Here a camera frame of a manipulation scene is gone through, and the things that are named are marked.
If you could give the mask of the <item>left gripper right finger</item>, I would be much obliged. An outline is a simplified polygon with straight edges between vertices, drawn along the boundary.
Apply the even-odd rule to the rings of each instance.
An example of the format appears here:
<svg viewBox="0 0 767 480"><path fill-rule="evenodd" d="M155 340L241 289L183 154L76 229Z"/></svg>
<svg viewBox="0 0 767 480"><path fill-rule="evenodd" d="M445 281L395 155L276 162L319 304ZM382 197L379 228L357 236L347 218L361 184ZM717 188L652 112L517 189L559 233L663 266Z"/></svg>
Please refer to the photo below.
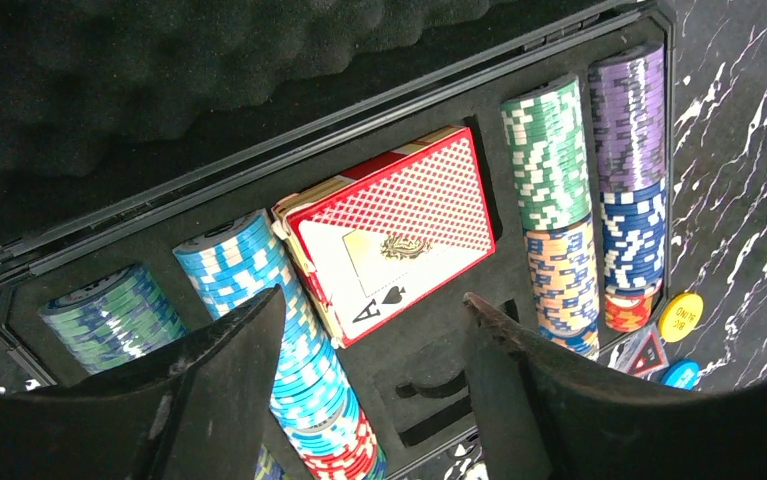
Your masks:
<svg viewBox="0 0 767 480"><path fill-rule="evenodd" d="M463 299L465 373L493 479L767 479L767 380L729 393L610 369Z"/></svg>

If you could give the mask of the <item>triangular all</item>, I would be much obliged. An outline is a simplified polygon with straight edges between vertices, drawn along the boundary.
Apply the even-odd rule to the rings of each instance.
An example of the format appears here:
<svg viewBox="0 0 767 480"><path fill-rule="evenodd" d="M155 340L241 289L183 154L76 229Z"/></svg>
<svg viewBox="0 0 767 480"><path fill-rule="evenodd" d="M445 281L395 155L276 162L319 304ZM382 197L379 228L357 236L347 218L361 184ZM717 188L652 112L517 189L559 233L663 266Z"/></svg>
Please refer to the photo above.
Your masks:
<svg viewBox="0 0 767 480"><path fill-rule="evenodd" d="M669 365L664 342L654 324L643 327L619 343L609 362L614 370L645 379Z"/></svg>

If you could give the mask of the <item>yellow big blind button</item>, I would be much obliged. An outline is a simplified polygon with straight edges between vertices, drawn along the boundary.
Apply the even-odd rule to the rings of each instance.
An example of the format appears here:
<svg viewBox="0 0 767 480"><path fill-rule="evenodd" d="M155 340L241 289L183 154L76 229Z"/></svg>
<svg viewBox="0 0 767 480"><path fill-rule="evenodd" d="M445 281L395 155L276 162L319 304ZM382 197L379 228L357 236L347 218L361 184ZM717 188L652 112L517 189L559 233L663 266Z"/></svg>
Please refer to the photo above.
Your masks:
<svg viewBox="0 0 767 480"><path fill-rule="evenodd" d="M657 329L666 343L679 342L697 326L704 311L704 300L697 293L685 292L675 296L666 305Z"/></svg>

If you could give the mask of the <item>blue small blind button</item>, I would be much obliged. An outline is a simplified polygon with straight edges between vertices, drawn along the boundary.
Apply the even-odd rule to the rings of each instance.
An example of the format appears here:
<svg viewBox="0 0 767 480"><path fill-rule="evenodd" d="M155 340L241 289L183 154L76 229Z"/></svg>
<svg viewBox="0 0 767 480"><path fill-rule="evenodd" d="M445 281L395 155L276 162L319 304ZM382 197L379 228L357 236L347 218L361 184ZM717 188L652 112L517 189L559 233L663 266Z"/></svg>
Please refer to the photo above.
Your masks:
<svg viewBox="0 0 767 480"><path fill-rule="evenodd" d="M690 359L682 359L674 363L661 377L662 385L682 389L692 390L698 384L700 379L700 367L697 362Z"/></svg>

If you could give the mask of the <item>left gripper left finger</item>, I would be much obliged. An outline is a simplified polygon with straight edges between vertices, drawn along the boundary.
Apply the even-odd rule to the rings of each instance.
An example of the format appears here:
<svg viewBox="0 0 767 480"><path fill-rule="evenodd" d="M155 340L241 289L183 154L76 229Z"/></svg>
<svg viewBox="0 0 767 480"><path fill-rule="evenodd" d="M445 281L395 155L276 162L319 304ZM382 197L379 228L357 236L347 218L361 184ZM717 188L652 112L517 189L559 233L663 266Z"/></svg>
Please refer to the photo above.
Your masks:
<svg viewBox="0 0 767 480"><path fill-rule="evenodd" d="M69 386L0 395L0 479L250 479L279 354L278 302Z"/></svg>

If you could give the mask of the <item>red playing card deck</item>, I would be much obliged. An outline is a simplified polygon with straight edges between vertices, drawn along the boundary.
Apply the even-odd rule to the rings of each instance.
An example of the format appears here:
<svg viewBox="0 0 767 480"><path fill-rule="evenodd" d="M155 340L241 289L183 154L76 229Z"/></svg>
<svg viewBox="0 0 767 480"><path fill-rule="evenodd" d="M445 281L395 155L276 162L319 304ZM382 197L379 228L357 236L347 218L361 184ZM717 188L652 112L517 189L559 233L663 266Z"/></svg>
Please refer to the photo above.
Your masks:
<svg viewBox="0 0 767 480"><path fill-rule="evenodd" d="M474 138L461 125L293 193L271 215L340 348L495 251Z"/></svg>

